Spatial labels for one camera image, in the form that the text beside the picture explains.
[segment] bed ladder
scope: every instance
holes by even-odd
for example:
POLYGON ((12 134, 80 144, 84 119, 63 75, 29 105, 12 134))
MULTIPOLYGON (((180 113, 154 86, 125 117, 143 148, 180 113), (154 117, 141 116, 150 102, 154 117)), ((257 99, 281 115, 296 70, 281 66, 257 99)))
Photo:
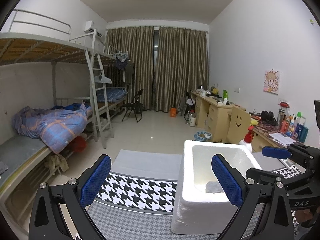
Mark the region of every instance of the bed ladder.
POLYGON ((94 80, 94 73, 93 73, 93 71, 100 71, 102 76, 104 76, 104 69, 103 69, 103 65, 102 65, 102 62, 101 62, 100 54, 98 54, 98 53, 97 54, 93 54, 91 56, 91 59, 90 59, 89 53, 86 50, 85 51, 85 57, 86 57, 86 60, 87 60, 87 63, 88 63, 89 71, 90 71, 90 98, 93 98, 93 102, 94 102, 94 107, 93 107, 93 112, 92 112, 93 120, 94 119, 97 120, 93 124, 93 132, 94 132, 94 135, 95 135, 95 140, 98 141, 98 137, 97 137, 97 126, 98 126, 100 137, 101 137, 101 142, 102 142, 102 147, 104 149, 106 149, 107 148, 107 144, 106 144, 106 139, 105 139, 105 136, 103 134, 103 131, 106 128, 109 127, 111 137, 112 138, 114 137, 113 129, 112 129, 112 125, 111 125, 110 113, 109 113, 109 105, 108 105, 108 100, 107 100, 107 88, 106 88, 106 84, 105 83, 103 83, 103 86, 101 88, 96 88, 95 80, 94 80), (100 68, 94 68, 94 57, 95 57, 95 55, 97 56, 100 68), (103 90, 103 92, 104 92, 105 105, 103 107, 101 107, 100 109, 98 107, 98 100, 97 100, 97 91, 98 90, 103 90), (106 113, 107 113, 108 122, 107 122, 107 124, 102 126, 99 112, 102 111, 102 110, 105 110, 105 109, 106 109, 106 113))

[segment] houndstooth mat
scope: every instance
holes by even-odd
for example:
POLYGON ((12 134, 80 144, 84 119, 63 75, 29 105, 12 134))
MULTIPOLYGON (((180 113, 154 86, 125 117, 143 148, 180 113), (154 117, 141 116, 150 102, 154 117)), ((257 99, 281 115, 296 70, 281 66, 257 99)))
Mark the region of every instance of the houndstooth mat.
MULTIPOLYGON (((285 178, 301 174, 295 166, 291 170, 283 168, 274 172, 285 178)), ((176 187, 176 181, 138 178, 111 172, 88 213, 106 239, 216 239, 219 235, 188 236, 176 235, 170 231, 176 187)), ((260 210, 261 206, 257 206, 244 236, 253 231, 260 210)), ((292 216, 296 234, 298 223, 294 212, 292 216)), ((78 234, 75 240, 81 240, 78 234)))

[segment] plaid blanket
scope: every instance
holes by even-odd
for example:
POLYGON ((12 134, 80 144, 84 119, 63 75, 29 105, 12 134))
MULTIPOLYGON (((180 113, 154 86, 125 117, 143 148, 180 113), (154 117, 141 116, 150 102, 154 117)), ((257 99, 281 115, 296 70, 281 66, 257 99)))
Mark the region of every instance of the plaid blanket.
MULTIPOLYGON (((108 103, 115 103, 117 100, 125 97, 128 94, 123 88, 107 88, 108 103)), ((98 103, 104 103, 103 90, 97 91, 98 103)))
POLYGON ((41 138, 56 154, 83 132, 91 107, 81 105, 79 110, 32 109, 29 106, 14 115, 12 125, 19 135, 41 138))

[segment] red lid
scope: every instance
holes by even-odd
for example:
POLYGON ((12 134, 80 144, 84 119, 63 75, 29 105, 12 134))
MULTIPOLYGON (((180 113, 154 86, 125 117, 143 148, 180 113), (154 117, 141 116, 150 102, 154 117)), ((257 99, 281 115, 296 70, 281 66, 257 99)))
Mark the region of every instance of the red lid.
POLYGON ((251 143, 253 139, 252 135, 253 126, 249 126, 248 133, 245 135, 243 141, 246 143, 251 143))

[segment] tiled floor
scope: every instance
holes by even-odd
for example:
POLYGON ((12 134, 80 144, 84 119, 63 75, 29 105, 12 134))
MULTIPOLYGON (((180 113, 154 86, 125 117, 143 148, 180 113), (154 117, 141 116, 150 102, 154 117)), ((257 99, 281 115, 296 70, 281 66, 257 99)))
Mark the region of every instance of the tiled floor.
MULTIPOLYGON (((185 140, 194 140, 195 132, 202 130, 185 124, 183 116, 172 118, 169 113, 146 111, 142 120, 137 123, 134 115, 123 122, 121 115, 112 119, 114 138, 107 138, 107 148, 103 149, 101 139, 95 142, 88 140, 88 145, 82 153, 74 153, 68 159, 69 169, 62 175, 54 176, 50 185, 65 184, 71 178, 78 178, 82 172, 91 167, 101 154, 107 154, 114 161, 119 151, 132 150, 167 154, 182 154, 185 140)), ((71 234, 76 229, 71 221, 65 205, 61 205, 65 220, 71 234)))

